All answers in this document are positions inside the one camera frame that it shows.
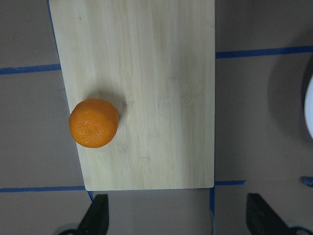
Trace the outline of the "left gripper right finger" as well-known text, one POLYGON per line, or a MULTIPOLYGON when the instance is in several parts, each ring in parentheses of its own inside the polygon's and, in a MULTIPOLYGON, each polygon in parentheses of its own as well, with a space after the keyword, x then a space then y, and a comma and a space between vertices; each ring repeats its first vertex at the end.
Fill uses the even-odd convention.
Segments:
POLYGON ((246 225, 252 235, 291 235, 290 228, 257 193, 248 193, 246 225))

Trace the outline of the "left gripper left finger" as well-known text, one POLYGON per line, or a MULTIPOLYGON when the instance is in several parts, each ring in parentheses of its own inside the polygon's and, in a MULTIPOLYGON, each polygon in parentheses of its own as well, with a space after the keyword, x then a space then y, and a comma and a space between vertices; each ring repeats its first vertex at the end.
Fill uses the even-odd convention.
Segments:
POLYGON ((109 199, 96 195, 77 230, 82 235, 106 235, 109 228, 109 199))

